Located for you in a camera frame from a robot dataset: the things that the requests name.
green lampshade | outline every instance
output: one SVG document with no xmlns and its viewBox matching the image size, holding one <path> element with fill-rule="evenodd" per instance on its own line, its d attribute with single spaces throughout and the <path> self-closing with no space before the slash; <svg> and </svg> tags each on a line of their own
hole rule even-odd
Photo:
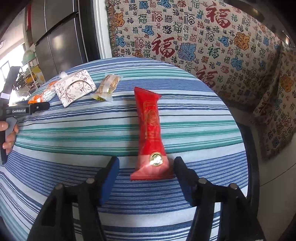
<svg viewBox="0 0 296 241">
<path fill-rule="evenodd" d="M 26 63 L 28 63 L 29 61 L 33 60 L 35 58 L 35 53 L 33 53 L 32 50 L 27 50 L 24 53 L 24 56 L 22 58 L 22 64 L 25 65 Z"/>
</svg>

metal screw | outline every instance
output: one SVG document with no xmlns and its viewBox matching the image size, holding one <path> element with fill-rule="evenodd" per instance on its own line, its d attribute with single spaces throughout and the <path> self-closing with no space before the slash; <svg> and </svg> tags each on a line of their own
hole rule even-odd
<svg viewBox="0 0 296 241">
<path fill-rule="evenodd" d="M 229 186 L 234 190 L 236 190 L 238 188 L 238 185 L 236 185 L 235 183 L 230 183 Z"/>
<path fill-rule="evenodd" d="M 94 178 L 90 177 L 86 180 L 86 183 L 92 184 L 94 182 Z"/>
<path fill-rule="evenodd" d="M 60 189 L 63 188 L 63 184 L 59 183 L 59 184 L 56 185 L 55 188 L 56 188 L 57 190 L 60 190 Z"/>
<path fill-rule="evenodd" d="M 201 184 L 206 184 L 207 180 L 205 178 L 200 178 L 200 179 L 198 179 L 198 182 Z"/>
</svg>

white tape on gripper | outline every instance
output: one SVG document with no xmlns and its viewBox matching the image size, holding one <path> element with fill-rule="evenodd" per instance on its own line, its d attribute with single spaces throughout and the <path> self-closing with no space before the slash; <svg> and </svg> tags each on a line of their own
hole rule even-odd
<svg viewBox="0 0 296 241">
<path fill-rule="evenodd" d="M 2 92 L 0 98 L 9 100 L 10 94 L 6 94 Z"/>
</svg>

gold round sticker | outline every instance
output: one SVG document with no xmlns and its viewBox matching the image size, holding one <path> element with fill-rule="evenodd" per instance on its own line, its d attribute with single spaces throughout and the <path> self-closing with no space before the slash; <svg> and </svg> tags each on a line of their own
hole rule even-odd
<svg viewBox="0 0 296 241">
<path fill-rule="evenodd" d="M 149 157 L 150 165 L 158 167 L 163 163 L 160 152 L 154 152 Z"/>
</svg>

yellow snack wrapper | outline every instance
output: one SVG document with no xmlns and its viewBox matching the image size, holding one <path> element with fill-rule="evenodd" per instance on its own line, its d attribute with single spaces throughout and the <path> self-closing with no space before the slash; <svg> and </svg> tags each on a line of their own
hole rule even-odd
<svg viewBox="0 0 296 241">
<path fill-rule="evenodd" d="M 97 91 L 91 94 L 91 98 L 99 101 L 113 101 L 112 93 L 121 79 L 120 75 L 106 74 Z"/>
</svg>

